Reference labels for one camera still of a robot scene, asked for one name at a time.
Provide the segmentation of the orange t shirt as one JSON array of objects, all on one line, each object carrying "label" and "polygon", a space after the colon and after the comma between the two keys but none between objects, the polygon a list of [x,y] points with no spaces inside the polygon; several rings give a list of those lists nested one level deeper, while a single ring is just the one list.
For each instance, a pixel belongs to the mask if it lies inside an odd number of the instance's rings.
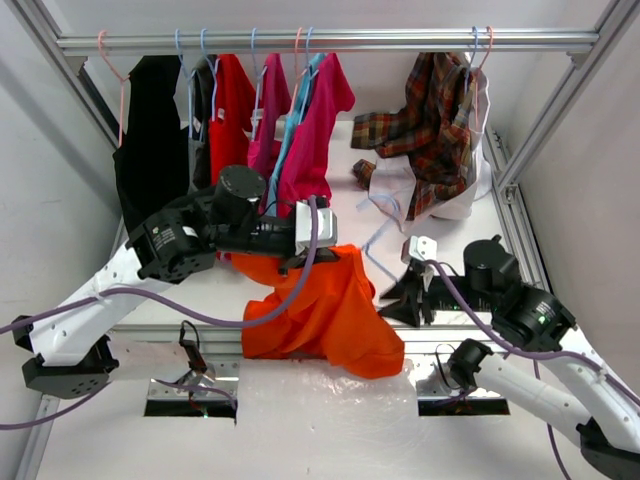
[{"label": "orange t shirt", "polygon": [[331,251],[335,262],[318,263],[301,292],[275,319],[241,334],[248,359],[321,358],[364,379],[399,374],[404,342],[374,307],[375,287],[361,251],[347,244]]}]

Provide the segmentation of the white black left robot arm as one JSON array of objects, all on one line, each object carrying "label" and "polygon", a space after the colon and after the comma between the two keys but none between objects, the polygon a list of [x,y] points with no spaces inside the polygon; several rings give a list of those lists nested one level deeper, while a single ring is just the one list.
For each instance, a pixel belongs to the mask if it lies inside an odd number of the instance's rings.
[{"label": "white black left robot arm", "polygon": [[176,199],[149,216],[109,262],[60,306],[16,318],[8,330],[30,358],[22,374],[30,390],[70,400],[117,380],[153,379],[171,388],[209,390],[213,370],[198,343],[160,345],[119,340],[113,328],[146,300],[212,268],[219,254],[274,258],[281,272],[334,259],[337,219],[323,197],[295,203],[284,218],[259,205],[265,179],[232,165],[205,190]]}]

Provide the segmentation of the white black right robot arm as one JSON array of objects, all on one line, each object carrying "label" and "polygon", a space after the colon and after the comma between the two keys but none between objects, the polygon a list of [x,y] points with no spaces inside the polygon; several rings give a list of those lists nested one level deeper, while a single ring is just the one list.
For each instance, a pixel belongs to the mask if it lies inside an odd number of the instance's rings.
[{"label": "white black right robot arm", "polygon": [[439,369],[449,392],[500,394],[576,445],[609,479],[639,476],[639,396],[596,352],[575,316],[551,293],[525,282],[518,259],[481,239],[463,250],[464,272],[446,275],[436,243],[403,244],[404,275],[384,293],[380,313],[413,327],[437,311],[462,311],[503,354],[465,339]]}]

